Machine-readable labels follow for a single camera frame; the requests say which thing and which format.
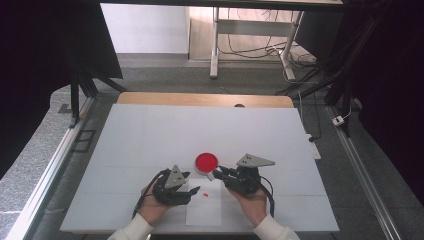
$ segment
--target table leg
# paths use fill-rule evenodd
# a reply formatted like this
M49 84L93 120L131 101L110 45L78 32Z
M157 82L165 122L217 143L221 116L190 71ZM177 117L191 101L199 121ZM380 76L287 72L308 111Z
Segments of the table leg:
M297 28L299 27L299 22L300 22L300 18L302 17L302 14L303 14L303 12L299 12L297 14L297 17L295 18L295 20L293 22L293 26L290 30L290 35L287 38L286 47L284 48L283 53L280 53L280 59L283 63L283 67L284 67L284 71L285 71L286 76L287 76L287 80L289 80L289 81L293 81L293 80L296 79L294 74L293 74L293 70L290 66L289 54L290 54L291 46L293 44L294 36L296 35Z
M218 22L219 22L219 8L213 8L213 47L211 56L211 72L210 78L215 79L218 77Z

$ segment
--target white cloth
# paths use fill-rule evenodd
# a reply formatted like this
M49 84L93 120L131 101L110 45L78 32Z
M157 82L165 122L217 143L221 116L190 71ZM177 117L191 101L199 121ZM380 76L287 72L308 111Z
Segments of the white cloth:
M153 227L137 213L125 228L116 230L108 240L146 240L152 230Z
M253 232L261 240L299 240L293 230L283 227L271 215L268 215L262 222L253 229Z
M108 240L146 240L154 228L138 213L123 229L116 230ZM283 227L268 215L253 232L261 240L300 240L296 233L288 227Z

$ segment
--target white wall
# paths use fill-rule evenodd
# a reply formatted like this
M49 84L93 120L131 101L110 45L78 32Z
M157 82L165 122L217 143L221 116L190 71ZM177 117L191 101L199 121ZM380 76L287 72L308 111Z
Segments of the white wall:
M116 53L188 53L188 7L101 4Z

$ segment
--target white tabletop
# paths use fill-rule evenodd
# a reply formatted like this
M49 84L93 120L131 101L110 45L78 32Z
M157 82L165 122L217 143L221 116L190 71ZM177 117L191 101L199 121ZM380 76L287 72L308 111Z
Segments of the white tabletop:
M246 153L275 161L259 168L274 187L275 219L295 231L338 230L297 109L130 104L113 106L61 230L100 233L126 226L140 190L160 170L177 164L191 172L189 179L205 179L194 169L204 152L233 168ZM218 184L220 204L213 198L205 203L220 207L210 216L219 223L191 225L187 206L179 206L154 232L251 232L238 202Z

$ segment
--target metal bracket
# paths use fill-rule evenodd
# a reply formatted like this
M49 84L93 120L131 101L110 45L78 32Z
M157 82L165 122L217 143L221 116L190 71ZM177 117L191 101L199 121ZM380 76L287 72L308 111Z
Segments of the metal bracket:
M271 165L275 165L275 162L265 158L256 157L247 153L237 162L237 166L247 168L264 167Z
M184 183L186 183L186 179L181 173L180 169L177 165L174 165L174 167L171 170L171 173L169 174L168 180L165 183L165 188L173 188L176 186L181 186Z

